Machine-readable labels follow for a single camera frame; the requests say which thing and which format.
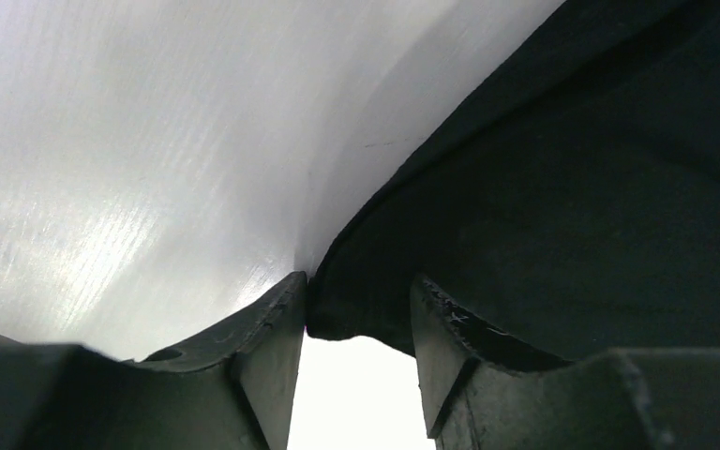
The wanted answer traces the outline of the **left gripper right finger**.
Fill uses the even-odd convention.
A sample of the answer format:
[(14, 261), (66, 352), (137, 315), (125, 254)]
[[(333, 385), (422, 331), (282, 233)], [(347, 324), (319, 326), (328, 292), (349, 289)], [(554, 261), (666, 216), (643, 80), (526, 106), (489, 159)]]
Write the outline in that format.
[(720, 348), (614, 348), (570, 362), (427, 277), (410, 306), (427, 435), (440, 449), (720, 449)]

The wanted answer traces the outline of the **black t shirt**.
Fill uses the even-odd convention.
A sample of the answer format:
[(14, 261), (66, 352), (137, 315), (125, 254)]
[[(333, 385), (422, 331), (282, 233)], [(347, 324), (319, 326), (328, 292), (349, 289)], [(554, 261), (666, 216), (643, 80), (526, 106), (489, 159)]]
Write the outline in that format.
[(338, 235), (308, 333), (412, 353), (418, 275), (565, 359), (720, 347), (720, 1), (563, 3)]

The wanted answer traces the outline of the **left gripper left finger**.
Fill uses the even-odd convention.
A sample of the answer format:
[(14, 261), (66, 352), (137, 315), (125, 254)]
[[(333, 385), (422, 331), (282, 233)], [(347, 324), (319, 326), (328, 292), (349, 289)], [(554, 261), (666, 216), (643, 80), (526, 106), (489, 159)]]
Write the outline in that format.
[(141, 362), (73, 344), (0, 344), (0, 449), (282, 449), (307, 277)]

